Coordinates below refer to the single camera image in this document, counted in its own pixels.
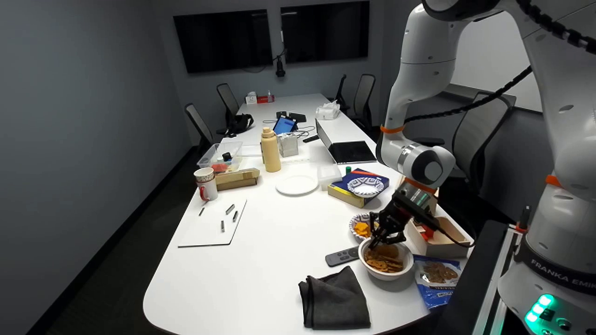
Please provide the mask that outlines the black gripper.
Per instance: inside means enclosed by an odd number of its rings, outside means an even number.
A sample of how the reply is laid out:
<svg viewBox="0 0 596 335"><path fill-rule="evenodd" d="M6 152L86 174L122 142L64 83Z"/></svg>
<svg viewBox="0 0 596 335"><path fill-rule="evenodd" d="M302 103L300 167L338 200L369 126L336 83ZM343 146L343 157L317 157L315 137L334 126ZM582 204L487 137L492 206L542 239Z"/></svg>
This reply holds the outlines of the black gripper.
<svg viewBox="0 0 596 335"><path fill-rule="evenodd" d="M423 226L436 230L438 220L433 217L434 196L401 187L392 202L377 215L380 215L380 224L386 230L386 241L405 241L406 224L416 219Z"/></svg>

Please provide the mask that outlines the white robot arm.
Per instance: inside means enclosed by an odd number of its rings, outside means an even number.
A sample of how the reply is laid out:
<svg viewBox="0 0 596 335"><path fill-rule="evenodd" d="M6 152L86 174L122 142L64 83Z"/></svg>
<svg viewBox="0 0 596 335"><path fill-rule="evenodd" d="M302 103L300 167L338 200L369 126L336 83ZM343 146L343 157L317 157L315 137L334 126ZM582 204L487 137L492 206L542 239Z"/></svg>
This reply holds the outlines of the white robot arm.
<svg viewBox="0 0 596 335"><path fill-rule="evenodd" d="M596 0L421 0L410 12L380 139L380 163L405 183L382 235L410 219L433 224L434 193L503 126L503 111L487 111L503 101L494 92L462 109L449 150L405 137L408 109L449 86L462 31L500 14L515 19L537 79L554 172L498 293L531 335L596 335Z"/></svg>

